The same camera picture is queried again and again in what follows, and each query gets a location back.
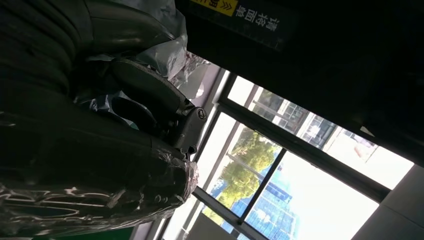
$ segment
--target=green foliage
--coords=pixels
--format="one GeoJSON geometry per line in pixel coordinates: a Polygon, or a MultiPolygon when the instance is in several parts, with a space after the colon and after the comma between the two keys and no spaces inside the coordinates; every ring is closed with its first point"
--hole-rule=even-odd
{"type": "MultiPolygon", "coordinates": [[[[245,127],[231,154],[260,173],[274,161],[275,149],[273,144],[261,139],[259,133],[245,127]]],[[[227,208],[240,199],[250,197],[259,187],[256,175],[235,161],[225,167],[221,178],[228,186],[218,200],[227,208]]]]}

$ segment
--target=window pane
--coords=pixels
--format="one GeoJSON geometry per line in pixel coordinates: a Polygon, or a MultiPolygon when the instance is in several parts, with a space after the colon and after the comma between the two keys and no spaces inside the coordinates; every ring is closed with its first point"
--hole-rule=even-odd
{"type": "Polygon", "coordinates": [[[222,113],[198,162],[203,173],[207,172],[203,166],[213,165],[208,180],[199,186],[229,209],[239,202],[232,210],[241,216],[281,149],[222,113]]]}
{"type": "Polygon", "coordinates": [[[350,240],[377,207],[373,200],[287,152],[246,222],[270,240],[350,240]]]}
{"type": "MultiPolygon", "coordinates": [[[[257,89],[253,92],[253,100],[243,103],[249,110],[390,189],[393,189],[414,165],[411,161],[293,102],[261,87],[255,88],[254,84],[246,79],[237,77],[234,86],[231,90],[234,94],[230,94],[229,99],[234,101],[238,96],[243,96],[246,101],[248,98],[244,96],[257,89]]],[[[238,100],[235,102],[240,104],[242,99],[238,100]]]]}

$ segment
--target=clear plastic wrap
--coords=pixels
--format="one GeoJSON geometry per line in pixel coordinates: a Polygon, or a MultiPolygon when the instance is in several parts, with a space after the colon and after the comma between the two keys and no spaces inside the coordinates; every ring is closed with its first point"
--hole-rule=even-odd
{"type": "Polygon", "coordinates": [[[139,191],[1,181],[0,238],[87,234],[170,217],[194,191],[197,165],[177,159],[166,150],[158,150],[156,159],[164,161],[169,171],[183,170],[184,184],[169,185],[176,182],[169,174],[151,177],[139,191]],[[165,196],[159,190],[165,187],[180,190],[165,196]]]}

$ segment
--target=window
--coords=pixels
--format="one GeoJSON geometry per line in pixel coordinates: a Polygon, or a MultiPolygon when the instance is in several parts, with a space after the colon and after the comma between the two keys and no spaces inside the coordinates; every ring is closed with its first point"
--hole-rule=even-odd
{"type": "Polygon", "coordinates": [[[193,195],[207,207],[187,201],[184,233],[200,215],[238,240],[350,240],[413,165],[250,81],[228,79],[195,156],[193,195]]]}
{"type": "Polygon", "coordinates": [[[378,207],[291,152],[279,166],[246,218],[270,240],[350,240],[378,207]]]}
{"type": "MultiPolygon", "coordinates": [[[[389,189],[393,189],[414,165],[246,79],[237,77],[234,85],[251,86],[240,89],[254,94],[252,100],[244,104],[246,108],[389,189]],[[259,105],[259,100],[269,109],[259,105]]],[[[247,95],[233,87],[228,98],[240,104],[248,100],[244,97],[247,95]]]]}
{"type": "MultiPolygon", "coordinates": [[[[208,151],[222,154],[212,161],[215,166],[210,169],[211,174],[203,189],[241,216],[282,148],[224,113],[219,117],[211,136],[209,141],[219,141],[221,144],[218,147],[222,147],[212,149],[215,143],[211,142],[212,147],[208,151]]],[[[202,154],[199,166],[211,160],[209,154],[202,154]]]]}

